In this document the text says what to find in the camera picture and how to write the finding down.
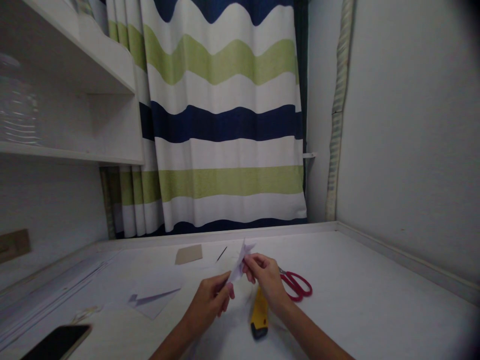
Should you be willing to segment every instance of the white shelf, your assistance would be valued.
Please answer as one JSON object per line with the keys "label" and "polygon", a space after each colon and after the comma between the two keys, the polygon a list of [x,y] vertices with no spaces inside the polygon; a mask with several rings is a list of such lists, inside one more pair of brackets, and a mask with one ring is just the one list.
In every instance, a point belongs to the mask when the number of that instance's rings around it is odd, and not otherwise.
{"label": "white shelf", "polygon": [[91,16],[63,0],[0,1],[0,51],[85,93],[134,94],[134,61]]}
{"label": "white shelf", "polygon": [[36,95],[43,145],[0,142],[0,153],[144,163],[135,62],[91,16],[64,0],[0,0],[0,39]]}
{"label": "white shelf", "polygon": [[13,142],[0,141],[0,153],[17,154],[27,156],[39,156],[55,159],[71,159],[88,162],[98,162],[105,164],[128,164],[128,165],[142,165],[143,161],[117,158],[112,156],[98,155],[86,152],[61,150],[51,147],[31,146],[25,144],[17,144]]}

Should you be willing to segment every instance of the smartphone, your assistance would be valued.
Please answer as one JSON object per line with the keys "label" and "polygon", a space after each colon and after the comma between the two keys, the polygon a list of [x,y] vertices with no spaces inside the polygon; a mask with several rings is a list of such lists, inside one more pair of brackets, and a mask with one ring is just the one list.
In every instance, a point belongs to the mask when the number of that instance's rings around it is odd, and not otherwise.
{"label": "smartphone", "polygon": [[64,360],[74,352],[91,331],[91,325],[59,326],[21,360]]}

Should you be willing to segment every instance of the yellow utility knife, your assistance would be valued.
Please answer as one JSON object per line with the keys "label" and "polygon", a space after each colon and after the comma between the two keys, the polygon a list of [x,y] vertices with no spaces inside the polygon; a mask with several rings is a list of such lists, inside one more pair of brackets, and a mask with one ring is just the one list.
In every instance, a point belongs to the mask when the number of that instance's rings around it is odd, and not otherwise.
{"label": "yellow utility knife", "polygon": [[267,319],[268,311],[269,306],[267,299],[262,294],[260,287],[258,287],[255,304],[253,305],[253,314],[250,321],[251,333],[255,340],[264,337],[269,331],[269,321]]}

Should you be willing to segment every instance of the red scissors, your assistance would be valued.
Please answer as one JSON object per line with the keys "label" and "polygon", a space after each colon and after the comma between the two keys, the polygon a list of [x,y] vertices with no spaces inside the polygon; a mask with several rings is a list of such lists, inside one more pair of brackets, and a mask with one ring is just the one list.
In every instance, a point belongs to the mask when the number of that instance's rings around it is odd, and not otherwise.
{"label": "red scissors", "polygon": [[[283,271],[281,268],[278,268],[280,270],[280,278],[286,282],[286,284],[298,295],[298,296],[292,296],[290,294],[288,294],[288,296],[290,297],[290,299],[295,302],[295,303],[299,303],[302,301],[302,299],[304,297],[309,297],[312,295],[312,292],[313,292],[313,289],[312,289],[312,286],[310,285],[310,283],[305,280],[303,277],[301,277],[300,275],[294,273],[294,272],[290,272],[290,271]],[[294,279],[294,277],[302,280],[305,285],[308,287],[308,291],[305,291],[301,286],[300,284]]]}

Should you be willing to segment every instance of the forearm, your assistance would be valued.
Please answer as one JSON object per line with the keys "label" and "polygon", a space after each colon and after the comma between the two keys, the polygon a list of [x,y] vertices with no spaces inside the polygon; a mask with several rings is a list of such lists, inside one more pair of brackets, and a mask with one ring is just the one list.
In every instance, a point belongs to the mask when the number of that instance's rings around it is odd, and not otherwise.
{"label": "forearm", "polygon": [[186,322],[182,319],[168,334],[149,360],[176,360],[187,350],[193,341]]}
{"label": "forearm", "polygon": [[283,301],[278,306],[276,315],[282,320],[310,359],[353,359],[290,299],[289,301]]}

